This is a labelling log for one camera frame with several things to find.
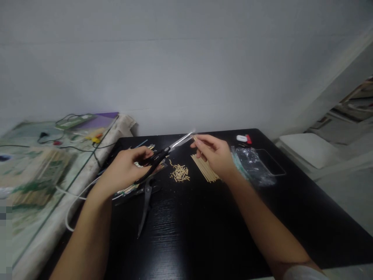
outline white cushion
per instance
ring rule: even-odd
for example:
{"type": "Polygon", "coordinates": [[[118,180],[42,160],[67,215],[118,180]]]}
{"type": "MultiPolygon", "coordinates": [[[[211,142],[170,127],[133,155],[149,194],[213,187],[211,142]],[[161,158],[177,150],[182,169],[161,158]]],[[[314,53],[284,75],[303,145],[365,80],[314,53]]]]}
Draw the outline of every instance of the white cushion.
{"type": "Polygon", "coordinates": [[[280,136],[280,141],[297,156],[321,169],[340,162],[339,151],[313,133],[302,133],[280,136]]]}

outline scissors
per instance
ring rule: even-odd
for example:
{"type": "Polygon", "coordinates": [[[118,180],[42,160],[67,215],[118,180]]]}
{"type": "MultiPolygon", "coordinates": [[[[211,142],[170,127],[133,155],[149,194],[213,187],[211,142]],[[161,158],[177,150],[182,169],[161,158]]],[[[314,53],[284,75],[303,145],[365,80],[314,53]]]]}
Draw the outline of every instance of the scissors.
{"type": "Polygon", "coordinates": [[[149,169],[149,171],[144,176],[142,176],[140,179],[138,179],[136,182],[134,182],[134,184],[141,184],[142,182],[144,182],[155,171],[157,166],[162,162],[162,160],[170,152],[172,152],[177,147],[180,147],[184,143],[188,142],[190,139],[192,139],[193,136],[194,136],[194,133],[195,133],[194,131],[188,133],[187,135],[181,137],[179,140],[177,140],[175,143],[171,144],[170,146],[162,149],[159,152],[156,152],[151,157],[149,157],[149,158],[147,158],[143,161],[139,161],[139,165],[142,165],[142,166],[151,165],[152,167],[149,169]]]}
{"type": "Polygon", "coordinates": [[[152,196],[152,193],[156,193],[157,191],[160,191],[162,189],[158,185],[157,186],[155,185],[155,186],[152,187],[150,185],[150,181],[151,180],[152,180],[152,178],[148,178],[146,180],[145,186],[143,188],[141,188],[138,191],[131,192],[130,194],[126,195],[124,197],[124,199],[122,199],[119,203],[115,204],[115,206],[121,205],[124,202],[126,202],[127,200],[129,200],[130,198],[132,198],[133,196],[145,193],[145,196],[144,196],[143,216],[141,218],[141,223],[139,225],[139,233],[137,235],[137,238],[140,237],[141,231],[143,230],[143,227],[144,227],[144,224],[145,224],[145,220],[146,220],[146,216],[148,214],[148,209],[149,209],[149,204],[150,204],[150,198],[152,196]]]}

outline plastic bag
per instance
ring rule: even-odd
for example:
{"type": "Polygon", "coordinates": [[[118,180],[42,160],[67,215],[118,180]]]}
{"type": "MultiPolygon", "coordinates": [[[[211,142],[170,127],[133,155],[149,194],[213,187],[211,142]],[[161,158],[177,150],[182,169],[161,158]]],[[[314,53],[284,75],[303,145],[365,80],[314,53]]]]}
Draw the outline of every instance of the plastic bag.
{"type": "Polygon", "coordinates": [[[276,178],[261,162],[254,148],[231,147],[233,161],[245,177],[255,187],[268,187],[276,183],[276,178]]]}

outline black table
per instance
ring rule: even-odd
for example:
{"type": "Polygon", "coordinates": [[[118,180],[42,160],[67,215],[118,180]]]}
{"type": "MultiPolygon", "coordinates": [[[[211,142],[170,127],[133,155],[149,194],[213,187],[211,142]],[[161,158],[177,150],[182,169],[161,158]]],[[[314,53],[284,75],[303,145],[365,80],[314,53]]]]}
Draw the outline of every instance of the black table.
{"type": "MultiPolygon", "coordinates": [[[[261,131],[244,129],[209,134],[237,145],[249,134],[286,171],[259,194],[266,205],[322,268],[373,263],[373,238],[290,161],[261,131]]],[[[161,149],[182,135],[121,138],[104,164],[116,154],[148,139],[161,149]]],[[[162,190],[153,194],[151,210],[137,239],[143,196],[113,208],[106,279],[251,279],[270,276],[239,210],[221,181],[207,183],[190,157],[188,144],[170,154],[173,164],[189,169],[190,182],[176,183],[168,167],[156,175],[162,190]]],[[[66,233],[40,278],[47,278],[63,251],[66,233]]]]}

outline sleeve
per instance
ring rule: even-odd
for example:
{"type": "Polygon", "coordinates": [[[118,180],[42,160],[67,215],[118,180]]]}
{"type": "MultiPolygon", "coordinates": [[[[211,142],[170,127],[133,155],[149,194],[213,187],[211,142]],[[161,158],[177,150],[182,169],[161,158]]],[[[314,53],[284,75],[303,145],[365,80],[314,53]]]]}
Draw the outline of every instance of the sleeve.
{"type": "Polygon", "coordinates": [[[284,274],[284,280],[329,280],[321,272],[308,266],[293,266],[284,274]]]}

